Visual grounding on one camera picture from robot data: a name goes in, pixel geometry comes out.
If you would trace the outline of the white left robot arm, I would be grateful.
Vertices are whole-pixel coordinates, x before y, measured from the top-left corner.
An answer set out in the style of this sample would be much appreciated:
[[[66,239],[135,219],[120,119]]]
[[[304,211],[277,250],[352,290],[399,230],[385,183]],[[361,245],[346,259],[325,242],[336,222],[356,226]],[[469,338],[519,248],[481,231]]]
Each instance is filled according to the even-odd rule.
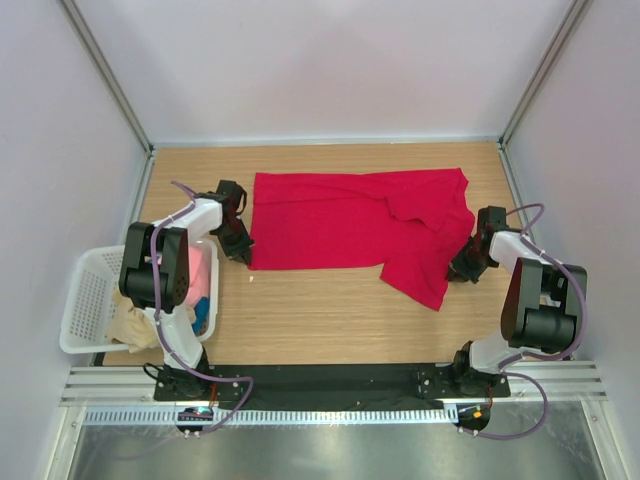
[[[162,220],[129,226],[119,290],[150,320],[163,350],[163,365],[153,376],[154,398],[202,400],[217,379],[187,312],[188,248],[212,234],[228,259],[249,266],[254,241],[241,219],[247,192],[237,182],[222,180],[208,192],[176,186],[189,198],[185,207]]]

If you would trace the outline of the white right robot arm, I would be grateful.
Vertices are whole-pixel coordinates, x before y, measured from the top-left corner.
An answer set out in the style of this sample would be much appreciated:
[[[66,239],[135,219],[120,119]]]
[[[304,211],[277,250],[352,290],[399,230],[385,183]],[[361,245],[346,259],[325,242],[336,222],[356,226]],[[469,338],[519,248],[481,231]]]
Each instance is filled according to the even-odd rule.
[[[586,270],[547,254],[526,229],[508,225],[508,214],[503,207],[480,209],[475,234],[449,263],[450,282],[476,284],[497,267],[511,275],[498,330],[467,342],[448,367],[460,396],[486,393],[505,380],[506,367],[525,358],[563,360],[584,337]]]

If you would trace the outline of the red polo shirt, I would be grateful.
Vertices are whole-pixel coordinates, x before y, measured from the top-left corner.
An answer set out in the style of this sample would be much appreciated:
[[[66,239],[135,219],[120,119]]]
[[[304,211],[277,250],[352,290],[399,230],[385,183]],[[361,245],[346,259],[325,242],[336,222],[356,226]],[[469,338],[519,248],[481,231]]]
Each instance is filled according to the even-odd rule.
[[[380,278],[440,310],[450,261],[473,230],[463,171],[259,173],[254,270],[380,266]]]

